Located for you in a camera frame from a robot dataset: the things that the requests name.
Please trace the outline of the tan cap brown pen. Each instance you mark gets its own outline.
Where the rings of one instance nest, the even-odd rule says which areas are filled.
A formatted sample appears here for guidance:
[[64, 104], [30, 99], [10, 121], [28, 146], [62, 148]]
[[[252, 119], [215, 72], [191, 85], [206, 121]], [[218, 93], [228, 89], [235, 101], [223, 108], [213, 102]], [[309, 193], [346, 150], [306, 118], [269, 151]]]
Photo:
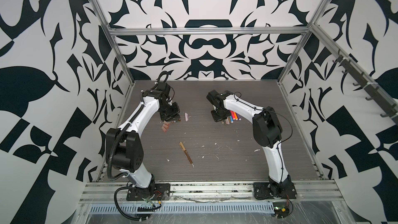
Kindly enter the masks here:
[[183, 142], [180, 142], [180, 143], [179, 143], [179, 146], [180, 146], [181, 150], [184, 152], [185, 156], [187, 157], [189, 163], [190, 163], [191, 165], [193, 165], [193, 161], [192, 161], [192, 159], [190, 158], [190, 156], [189, 156], [189, 154], [188, 154], [188, 151], [186, 150], [186, 148], [185, 148]]

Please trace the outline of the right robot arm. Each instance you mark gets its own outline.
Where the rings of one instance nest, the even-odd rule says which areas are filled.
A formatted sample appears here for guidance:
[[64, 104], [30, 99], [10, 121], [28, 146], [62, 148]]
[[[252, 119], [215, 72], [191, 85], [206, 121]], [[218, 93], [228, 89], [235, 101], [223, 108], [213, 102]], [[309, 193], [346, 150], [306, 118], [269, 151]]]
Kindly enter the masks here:
[[236, 93], [212, 90], [206, 96], [214, 109], [215, 122], [227, 120], [231, 112], [252, 123], [254, 140], [263, 148], [268, 164], [268, 180], [271, 194], [280, 195], [291, 184], [282, 153], [282, 126], [272, 107], [261, 107], [242, 100]]

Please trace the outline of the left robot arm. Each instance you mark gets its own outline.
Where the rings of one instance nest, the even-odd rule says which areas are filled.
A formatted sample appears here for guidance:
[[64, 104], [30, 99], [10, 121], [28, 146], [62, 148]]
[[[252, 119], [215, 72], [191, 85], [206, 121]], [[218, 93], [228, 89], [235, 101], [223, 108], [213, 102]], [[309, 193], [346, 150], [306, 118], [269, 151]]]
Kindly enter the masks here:
[[160, 82], [143, 91], [140, 103], [132, 115], [119, 127], [108, 130], [105, 152], [109, 180], [115, 181], [124, 177], [138, 189], [153, 190], [154, 176], [143, 164], [141, 135], [156, 113], [160, 114], [165, 131], [170, 123], [180, 120], [179, 106], [170, 96], [172, 90], [167, 82]]

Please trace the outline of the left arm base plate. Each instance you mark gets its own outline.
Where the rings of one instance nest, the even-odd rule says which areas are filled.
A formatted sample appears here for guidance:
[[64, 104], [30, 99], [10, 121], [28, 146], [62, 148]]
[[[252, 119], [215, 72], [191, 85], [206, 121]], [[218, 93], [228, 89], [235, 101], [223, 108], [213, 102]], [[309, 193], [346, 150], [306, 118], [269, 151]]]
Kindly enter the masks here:
[[142, 201], [143, 199], [150, 197], [151, 200], [160, 201], [169, 197], [170, 189], [170, 184], [155, 183], [154, 185], [150, 185], [148, 188], [138, 188], [131, 184], [129, 185], [126, 200]]

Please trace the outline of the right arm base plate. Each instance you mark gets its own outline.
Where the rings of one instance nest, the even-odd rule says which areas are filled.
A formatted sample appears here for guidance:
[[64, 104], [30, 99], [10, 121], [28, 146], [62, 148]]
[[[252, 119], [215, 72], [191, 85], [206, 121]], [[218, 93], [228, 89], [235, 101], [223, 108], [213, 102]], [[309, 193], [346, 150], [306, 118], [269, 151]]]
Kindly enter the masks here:
[[268, 199], [296, 199], [297, 191], [294, 183], [288, 181], [282, 184], [271, 183], [253, 183], [254, 197], [257, 200]]

